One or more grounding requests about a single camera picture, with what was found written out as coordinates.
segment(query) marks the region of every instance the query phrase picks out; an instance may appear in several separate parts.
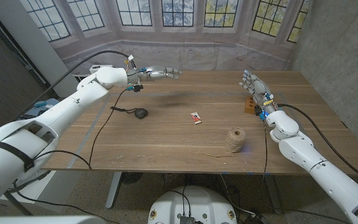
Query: window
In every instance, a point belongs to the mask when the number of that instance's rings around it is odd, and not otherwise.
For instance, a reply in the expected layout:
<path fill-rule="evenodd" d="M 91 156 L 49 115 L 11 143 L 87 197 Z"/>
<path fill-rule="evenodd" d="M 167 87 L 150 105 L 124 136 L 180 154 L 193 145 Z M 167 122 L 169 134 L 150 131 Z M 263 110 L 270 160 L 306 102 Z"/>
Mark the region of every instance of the window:
<path fill-rule="evenodd" d="M 149 0 L 117 0 L 119 15 L 124 26 L 151 26 Z"/>
<path fill-rule="evenodd" d="M 301 32 L 303 22 L 305 21 L 306 15 L 308 14 L 311 0 L 304 0 L 301 11 L 299 11 L 298 17 L 292 27 L 291 34 L 288 40 L 296 43 L 298 40 L 299 33 Z"/>
<path fill-rule="evenodd" d="M 207 0 L 205 27 L 233 27 L 238 0 Z"/>
<path fill-rule="evenodd" d="M 20 0 L 20 2 L 49 42 L 70 35 L 52 0 Z"/>
<path fill-rule="evenodd" d="M 103 27 L 94 0 L 67 0 L 82 31 Z"/>
<path fill-rule="evenodd" d="M 162 0 L 163 26 L 193 26 L 194 0 Z"/>
<path fill-rule="evenodd" d="M 261 0 L 252 30 L 275 37 L 280 29 L 289 0 Z"/>

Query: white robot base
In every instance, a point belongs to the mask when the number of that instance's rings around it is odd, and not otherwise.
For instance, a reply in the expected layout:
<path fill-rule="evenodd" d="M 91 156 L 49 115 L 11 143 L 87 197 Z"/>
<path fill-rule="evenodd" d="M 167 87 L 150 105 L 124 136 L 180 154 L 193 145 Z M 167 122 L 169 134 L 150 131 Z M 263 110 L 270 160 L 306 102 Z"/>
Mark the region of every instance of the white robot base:
<path fill-rule="evenodd" d="M 175 188 L 155 201 L 150 209 L 147 223 L 237 223 L 232 205 L 215 191 L 195 185 L 186 186 L 184 195 L 190 203 L 189 206 L 186 198 L 182 198 L 183 188 L 184 186 Z"/>

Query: black strap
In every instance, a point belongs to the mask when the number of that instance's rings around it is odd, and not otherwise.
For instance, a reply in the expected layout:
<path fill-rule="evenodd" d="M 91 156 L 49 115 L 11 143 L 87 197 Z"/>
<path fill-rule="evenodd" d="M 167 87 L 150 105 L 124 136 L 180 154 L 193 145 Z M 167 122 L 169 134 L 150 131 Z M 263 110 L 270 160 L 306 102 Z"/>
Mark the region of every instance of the black strap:
<path fill-rule="evenodd" d="M 10 144 L 0 142 L 0 148 L 5 149 L 6 151 L 12 153 L 13 155 L 21 159 L 24 162 L 24 172 L 27 172 L 30 168 L 34 167 L 33 159 L 31 159 L 26 153 L 18 150 L 17 148 L 11 146 Z"/>

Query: table leg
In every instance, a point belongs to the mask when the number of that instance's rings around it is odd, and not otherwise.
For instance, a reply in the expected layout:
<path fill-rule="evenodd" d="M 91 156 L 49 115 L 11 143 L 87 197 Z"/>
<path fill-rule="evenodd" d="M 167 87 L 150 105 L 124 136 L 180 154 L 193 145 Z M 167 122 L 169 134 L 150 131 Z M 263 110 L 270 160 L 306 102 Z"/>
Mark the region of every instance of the table leg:
<path fill-rule="evenodd" d="M 106 208 L 110 209 L 113 207 L 116 196 L 118 194 L 119 183 L 121 180 L 122 172 L 114 172 L 110 185 L 109 195 L 107 196 Z"/>
<path fill-rule="evenodd" d="M 281 208 L 281 201 L 280 201 L 280 197 L 278 197 L 278 191 L 277 191 L 276 181 L 274 180 L 274 176 L 266 175 L 265 183 L 266 183 L 267 191 L 268 191 L 268 194 L 272 201 L 273 207 Z M 277 214 L 282 214 L 283 210 L 275 209 L 274 212 Z"/>

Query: cable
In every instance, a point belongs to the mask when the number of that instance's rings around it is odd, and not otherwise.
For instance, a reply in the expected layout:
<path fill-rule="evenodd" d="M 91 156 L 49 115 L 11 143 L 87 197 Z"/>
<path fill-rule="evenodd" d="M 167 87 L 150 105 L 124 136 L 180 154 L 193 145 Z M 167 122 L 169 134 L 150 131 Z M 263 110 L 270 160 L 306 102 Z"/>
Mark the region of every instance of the cable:
<path fill-rule="evenodd" d="M 34 103 L 36 103 L 37 101 L 39 101 L 41 99 L 41 97 L 43 97 L 46 93 L 48 93 L 53 87 L 55 87 L 56 85 L 58 85 L 64 78 L 67 77 L 67 75 L 69 75 L 72 71 L 74 71 L 74 69 L 76 69 L 78 66 L 80 66 L 82 63 L 86 62 L 87 60 L 99 55 L 99 54 L 103 54 L 103 53 L 115 53 L 115 54 L 119 54 L 119 55 L 123 55 L 124 57 L 128 58 L 129 56 L 122 53 L 122 52 L 118 52 L 115 50 L 102 50 L 99 52 L 96 52 L 86 58 L 84 58 L 83 60 L 81 60 L 80 62 L 78 62 L 76 65 L 74 65 L 73 67 L 71 67 L 71 69 L 69 69 L 66 73 L 64 73 L 64 75 L 62 77 L 60 77 L 54 84 L 52 84 L 50 87 L 48 87 L 43 93 L 41 93 L 41 95 L 39 95 L 33 102 L 31 102 L 28 106 L 26 106 L 12 121 L 15 121 L 17 119 L 19 119 L 19 116 L 24 114 L 28 109 L 30 109 L 31 107 L 34 106 Z M 136 68 L 135 62 L 133 60 L 131 60 L 132 63 L 132 67 Z"/>
<path fill-rule="evenodd" d="M 182 193 L 182 195 L 181 195 L 181 199 L 183 200 L 183 216 L 185 216 L 185 199 L 184 199 L 184 197 L 185 197 L 185 189 L 186 189 L 186 186 L 187 186 L 187 182 L 186 182 L 186 184 L 185 184 L 185 186 L 184 186 L 184 188 L 183 188 L 183 193 Z"/>
<path fill-rule="evenodd" d="M 324 141 L 328 144 L 328 146 L 335 152 L 335 154 L 344 162 L 346 163 L 346 165 L 348 165 L 354 172 L 356 172 L 358 174 L 358 170 L 352 166 L 352 164 L 350 164 L 349 162 L 346 161 L 345 158 L 343 158 L 339 152 L 337 152 L 337 150 L 335 150 L 334 146 L 331 145 L 331 143 L 329 143 L 328 139 L 326 138 L 326 136 L 320 131 L 320 129 L 317 127 L 316 123 L 314 123 L 314 121 L 302 110 L 292 106 L 292 105 L 288 105 L 288 104 L 284 104 L 284 103 L 280 103 L 277 106 L 283 107 L 283 106 L 287 106 L 289 108 L 292 108 L 296 111 L 298 111 L 299 113 L 301 113 L 303 116 L 305 116 L 310 122 L 311 124 L 314 126 L 314 128 L 316 128 L 317 132 L 321 135 L 321 137 L 324 139 Z"/>
<path fill-rule="evenodd" d="M 121 97 L 121 95 L 122 95 L 126 90 L 127 90 L 127 89 L 124 89 L 124 90 L 119 94 L 119 96 L 118 96 L 118 98 L 117 98 L 117 101 L 116 101 L 116 104 L 114 104 L 114 108 L 117 106 L 117 103 L 118 103 L 119 98 Z M 95 137 L 94 140 L 93 140 L 91 155 L 90 155 L 90 157 L 89 157 L 89 166 L 90 166 L 91 160 L 92 160 L 92 154 L 93 154 L 94 144 L 95 144 L 95 142 L 96 142 L 96 140 L 97 140 L 97 138 L 98 138 L 98 136 L 99 136 L 99 133 L 102 131 L 102 129 L 104 128 L 104 126 L 105 126 L 105 125 L 107 124 L 107 122 L 109 121 L 109 119 L 110 119 L 110 117 L 111 117 L 111 115 L 112 115 L 112 112 L 114 112 L 114 108 L 112 109 L 112 111 L 111 111 L 109 117 L 107 118 L 106 122 L 103 124 L 102 128 L 98 131 L 98 133 L 96 134 L 96 137 Z"/>
<path fill-rule="evenodd" d="M 226 185 L 226 182 L 224 181 L 223 175 L 222 175 L 222 174 L 220 174 L 220 175 L 221 175 L 221 177 L 222 177 L 222 181 L 223 181 L 223 184 L 224 184 L 224 188 L 227 189 L 227 185 Z M 240 211 L 249 213 L 249 214 L 251 214 L 253 217 L 256 216 L 256 214 L 255 214 L 254 212 L 250 212 L 250 211 L 248 211 L 248 210 L 242 209 L 242 208 L 238 207 L 237 205 L 235 205 L 235 204 L 231 201 L 231 199 L 230 199 L 230 195 L 228 194 L 229 192 L 226 191 L 226 193 L 227 193 L 227 196 L 229 197 L 230 204 L 233 205 L 233 207 L 237 208 L 237 209 L 240 210 Z"/>
<path fill-rule="evenodd" d="M 121 111 L 121 112 L 126 112 L 126 113 L 135 113 L 135 110 L 137 110 L 137 108 L 133 108 L 133 109 L 130 109 L 130 110 L 126 110 L 126 109 L 122 109 L 122 108 L 116 108 L 114 106 L 110 106 L 110 109 L 114 109 L 116 111 Z"/>
<path fill-rule="evenodd" d="M 182 195 L 182 196 L 187 200 L 187 204 L 189 204 L 189 217 L 190 217 L 190 214 L 191 214 L 190 202 L 189 202 L 189 200 L 187 199 L 186 195 L 184 195 L 184 194 L 182 194 L 182 193 L 180 193 L 180 192 L 177 192 L 176 190 L 169 190 L 169 191 L 178 193 L 178 194 Z"/>
<path fill-rule="evenodd" d="M 265 128 L 265 146 L 266 146 L 266 161 L 265 161 L 265 169 L 264 169 L 264 176 L 262 177 L 262 182 L 260 184 L 262 184 L 265 181 L 265 174 L 266 174 L 266 167 L 267 167 L 267 136 L 266 136 L 266 123 L 265 121 L 263 121 L 264 124 L 264 128 Z"/>
<path fill-rule="evenodd" d="M 87 213 L 87 214 L 89 214 L 89 215 L 93 215 L 93 216 L 96 216 L 96 217 L 100 217 L 100 216 L 95 215 L 95 214 L 93 214 L 93 213 L 91 213 L 91 212 L 87 212 L 87 211 L 85 211 L 85 210 L 82 210 L 82 209 L 80 209 L 80 208 L 78 208 L 77 206 L 74 206 L 74 205 L 66 205 L 66 204 L 45 202 L 45 201 L 42 201 L 42 200 L 36 200 L 36 199 L 32 199 L 32 198 L 26 197 L 26 196 L 24 196 L 24 195 L 22 195 L 22 194 L 20 193 L 19 189 L 17 189 L 16 181 L 13 182 L 13 186 L 14 186 L 14 188 L 15 188 L 17 194 L 18 194 L 20 197 L 22 197 L 22 198 L 24 198 L 24 199 L 27 199 L 27 200 L 30 200 L 30 201 L 32 201 L 32 202 L 39 202 L 39 203 L 46 203 L 46 204 L 48 204 L 48 205 L 55 205 L 55 206 L 64 206 L 64 207 L 75 208 L 75 209 L 77 209 L 77 210 L 79 210 L 79 211 L 81 211 L 81 212 L 83 212 L 83 213 Z M 102 218 L 103 220 L 105 220 L 105 221 L 107 221 L 107 222 L 120 224 L 119 222 L 111 221 L 111 220 L 105 219 L 105 218 L 103 218 L 103 217 L 100 217 L 100 218 Z"/>
<path fill-rule="evenodd" d="M 84 158 L 82 158 L 81 156 L 75 154 L 75 153 L 72 153 L 72 152 L 68 152 L 68 151 L 64 151 L 64 150 L 53 150 L 53 151 L 49 151 L 49 152 L 45 152 L 39 156 L 36 156 L 33 161 L 35 161 L 36 159 L 40 158 L 41 156 L 44 156 L 44 155 L 47 155 L 47 154 L 50 154 L 50 153 L 54 153 L 54 152 L 64 152 L 64 153 L 67 153 L 67 154 L 71 154 L 73 156 L 76 156 L 78 158 L 80 158 L 82 161 L 84 161 L 86 163 L 86 165 L 88 165 L 89 169 L 91 170 L 92 167 L 91 167 L 91 164 L 89 162 L 87 162 Z"/>

